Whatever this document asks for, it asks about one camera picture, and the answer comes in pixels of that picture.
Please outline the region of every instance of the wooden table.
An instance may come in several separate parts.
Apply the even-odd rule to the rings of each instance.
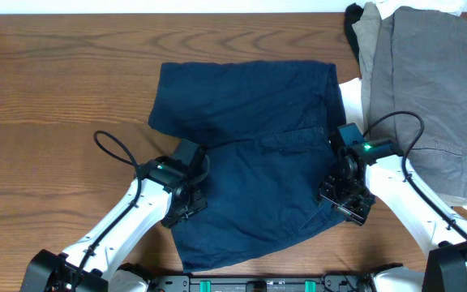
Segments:
[[[163,62],[317,59],[335,63],[345,82],[359,69],[342,23],[342,14],[0,15],[0,291],[17,290],[40,249],[78,240],[128,188],[133,169],[96,147],[95,130],[114,133],[140,161],[174,150],[177,139],[146,124]],[[127,260],[182,270],[160,225]],[[426,263],[379,201],[363,227],[340,224],[206,274],[316,275],[390,262]]]

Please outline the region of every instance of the green strip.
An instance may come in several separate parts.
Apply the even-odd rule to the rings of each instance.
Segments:
[[[199,283],[199,292],[211,292],[212,284],[210,281],[201,281]]]
[[[315,281],[306,281],[306,292],[316,292]]]

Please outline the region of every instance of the gray cloth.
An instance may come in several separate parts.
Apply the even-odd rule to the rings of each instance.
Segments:
[[[424,135],[409,155],[421,178],[448,203],[467,204],[467,20],[402,7],[382,22],[370,122],[395,110],[425,120]],[[371,134],[397,139],[405,149],[418,126],[397,115]]]
[[[367,2],[363,8],[362,18],[353,24],[353,30],[358,38],[359,64],[362,74],[362,109],[363,125],[367,129],[369,108],[371,106],[371,76],[374,64],[374,54],[378,41],[381,16],[378,7],[373,2]]]

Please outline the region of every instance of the black cloth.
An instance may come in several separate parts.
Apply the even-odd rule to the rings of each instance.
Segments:
[[[347,41],[349,42],[350,49],[353,51],[354,57],[358,64],[360,63],[360,47],[358,46],[358,38],[356,37],[356,32],[354,32],[353,24],[357,23],[363,15],[363,8],[358,4],[354,3],[345,9],[345,18],[344,18],[344,32]]]
[[[208,207],[172,229],[186,273],[264,256],[342,222],[315,201],[345,124],[336,67],[165,63],[149,125],[208,148]]]

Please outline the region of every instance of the white wall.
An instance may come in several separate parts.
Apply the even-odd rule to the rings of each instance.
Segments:
[[[340,12],[365,0],[0,0],[0,14]]]

